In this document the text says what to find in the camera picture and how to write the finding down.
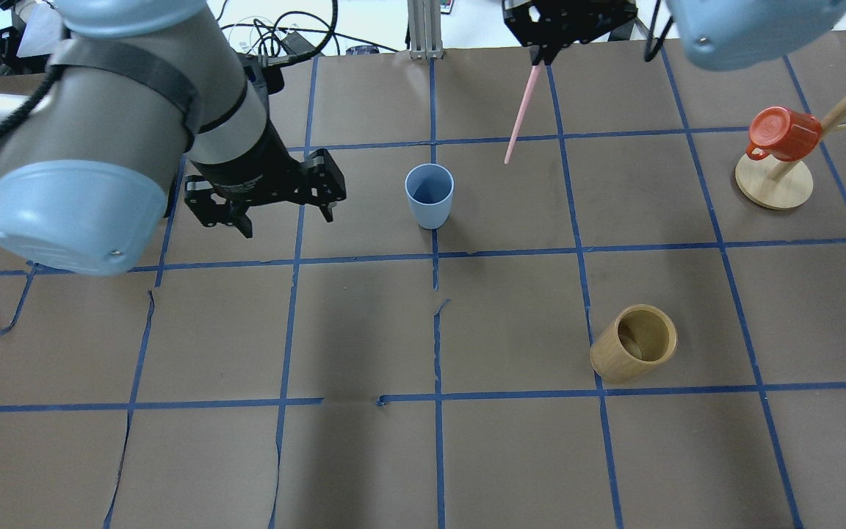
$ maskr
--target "round wooden base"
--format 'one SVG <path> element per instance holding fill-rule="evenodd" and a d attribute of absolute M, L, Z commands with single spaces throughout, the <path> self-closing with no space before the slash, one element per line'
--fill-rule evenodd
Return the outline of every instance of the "round wooden base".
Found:
<path fill-rule="evenodd" d="M 768 178 L 769 171 L 780 164 L 767 156 L 758 162 L 742 155 L 736 164 L 736 184 L 750 201 L 769 209 L 791 209 L 804 204 L 811 195 L 811 171 L 799 162 L 778 180 Z"/>

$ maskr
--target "light blue plastic cup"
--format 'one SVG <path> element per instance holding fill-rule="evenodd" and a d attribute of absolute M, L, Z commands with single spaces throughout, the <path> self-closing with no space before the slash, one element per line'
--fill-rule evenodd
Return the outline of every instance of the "light blue plastic cup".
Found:
<path fill-rule="evenodd" d="M 435 230 L 449 218 L 456 183 L 452 174 L 438 164 L 417 165 L 403 184 L 410 211 L 421 228 Z"/>

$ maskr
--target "red mug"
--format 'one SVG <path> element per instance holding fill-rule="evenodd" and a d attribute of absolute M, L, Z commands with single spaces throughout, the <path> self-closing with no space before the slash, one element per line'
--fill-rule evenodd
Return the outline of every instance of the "red mug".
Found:
<path fill-rule="evenodd" d="M 786 107 L 769 107 L 749 124 L 746 155 L 762 160 L 772 154 L 783 162 L 794 162 L 808 156 L 821 139 L 822 124 L 818 118 Z"/>

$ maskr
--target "pink straw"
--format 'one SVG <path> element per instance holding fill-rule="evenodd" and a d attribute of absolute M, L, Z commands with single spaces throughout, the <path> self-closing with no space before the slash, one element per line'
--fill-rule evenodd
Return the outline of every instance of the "pink straw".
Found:
<path fill-rule="evenodd" d="M 527 77 L 527 86 L 524 87 L 524 97 L 521 97 L 521 107 L 518 108 L 518 117 L 514 120 L 514 130 L 511 131 L 511 140 L 507 142 L 507 153 L 505 153 L 505 165 L 511 160 L 511 153 L 514 151 L 514 142 L 518 140 L 518 131 L 521 130 L 521 121 L 524 120 L 524 113 L 527 111 L 527 104 L 531 102 L 531 94 L 534 93 L 534 84 L 538 83 L 538 75 L 541 73 L 541 65 L 534 64 L 531 67 L 531 74 Z"/>

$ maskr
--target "tan cup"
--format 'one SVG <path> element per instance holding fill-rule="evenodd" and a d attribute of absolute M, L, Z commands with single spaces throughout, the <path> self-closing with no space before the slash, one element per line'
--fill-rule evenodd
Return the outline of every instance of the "tan cup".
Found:
<path fill-rule="evenodd" d="M 651 305 L 625 308 L 590 348 L 593 369 L 612 383 L 631 381 L 674 356 L 678 329 Z"/>

